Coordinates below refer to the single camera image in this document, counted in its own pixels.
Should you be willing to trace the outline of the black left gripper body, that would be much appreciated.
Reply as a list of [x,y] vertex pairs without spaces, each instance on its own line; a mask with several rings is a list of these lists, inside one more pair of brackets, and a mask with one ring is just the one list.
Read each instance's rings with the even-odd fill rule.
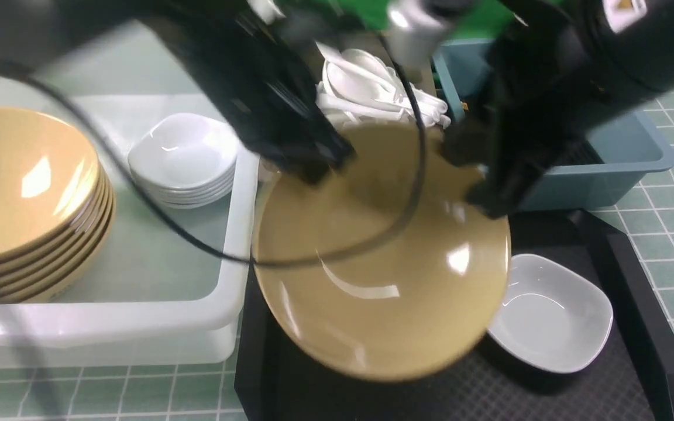
[[266,22],[247,1],[160,1],[156,34],[246,149],[315,185],[355,157],[321,112],[304,56],[356,31],[326,4],[284,6]]

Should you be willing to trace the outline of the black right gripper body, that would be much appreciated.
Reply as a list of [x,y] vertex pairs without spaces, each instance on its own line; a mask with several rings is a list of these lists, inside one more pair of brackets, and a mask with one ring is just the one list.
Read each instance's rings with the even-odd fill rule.
[[551,168],[607,120],[604,32],[591,24],[510,24],[487,52],[489,74],[442,151],[487,173],[465,201],[487,218],[519,208]]

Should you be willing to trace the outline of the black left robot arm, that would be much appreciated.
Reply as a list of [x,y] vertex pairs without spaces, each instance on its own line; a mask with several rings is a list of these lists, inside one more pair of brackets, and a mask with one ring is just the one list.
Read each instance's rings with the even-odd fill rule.
[[136,20],[179,62],[243,147],[307,184],[355,157],[317,104],[302,51],[360,24],[308,5],[265,22],[247,1],[0,1],[0,77],[24,81]]

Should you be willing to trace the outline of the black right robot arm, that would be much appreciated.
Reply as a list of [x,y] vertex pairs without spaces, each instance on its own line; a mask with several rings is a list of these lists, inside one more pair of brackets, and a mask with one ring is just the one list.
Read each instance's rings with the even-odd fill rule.
[[483,53],[468,114],[441,145],[483,164],[463,199],[513,213],[597,127],[674,90],[674,1],[505,1],[515,19]]

